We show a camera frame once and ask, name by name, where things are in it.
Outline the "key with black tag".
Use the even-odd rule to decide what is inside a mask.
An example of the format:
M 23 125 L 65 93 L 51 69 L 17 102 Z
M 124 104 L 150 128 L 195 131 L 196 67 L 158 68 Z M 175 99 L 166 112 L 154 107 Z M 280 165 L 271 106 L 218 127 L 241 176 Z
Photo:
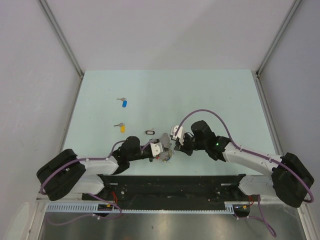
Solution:
M 145 130 L 145 131 L 144 131 L 144 134 L 151 136 L 151 135 L 155 135 L 156 132 L 155 132 L 155 130 L 152 128 L 152 129 Z

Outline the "red-handled metal key holder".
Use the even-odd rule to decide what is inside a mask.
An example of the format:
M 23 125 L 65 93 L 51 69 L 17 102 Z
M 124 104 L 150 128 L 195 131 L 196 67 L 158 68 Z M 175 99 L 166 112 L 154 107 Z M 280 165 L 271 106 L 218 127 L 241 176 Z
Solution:
M 162 162 L 168 162 L 174 154 L 170 136 L 167 133 L 163 133 L 158 143 L 160 152 L 157 154 L 156 159 Z

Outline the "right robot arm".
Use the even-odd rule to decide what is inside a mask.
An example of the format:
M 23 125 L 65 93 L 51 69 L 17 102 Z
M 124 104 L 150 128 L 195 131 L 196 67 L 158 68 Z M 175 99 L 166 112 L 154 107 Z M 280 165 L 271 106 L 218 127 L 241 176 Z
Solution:
M 240 180 L 230 188 L 235 200 L 265 195 L 277 197 L 293 208 L 307 202 L 308 190 L 315 180 L 295 154 L 263 154 L 236 147 L 230 138 L 215 135 L 204 120 L 192 124 L 191 131 L 193 134 L 188 135 L 181 126 L 171 128 L 176 151 L 188 156 L 194 151 L 205 151 L 215 161 L 238 164 L 260 173 L 259 176 L 240 174 Z

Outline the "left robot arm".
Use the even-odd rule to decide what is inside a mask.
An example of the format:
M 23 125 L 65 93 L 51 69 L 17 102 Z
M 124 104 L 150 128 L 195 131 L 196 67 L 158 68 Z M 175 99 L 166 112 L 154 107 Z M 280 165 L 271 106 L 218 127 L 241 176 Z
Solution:
M 78 158 L 71 148 L 65 149 L 37 171 L 39 192 L 50 201 L 60 200 L 70 193 L 92 194 L 105 200 L 110 196 L 111 188 L 101 176 L 123 173 L 130 167 L 130 162 L 153 160 L 167 149 L 160 138 L 141 145 L 136 136 L 116 142 L 106 157 Z

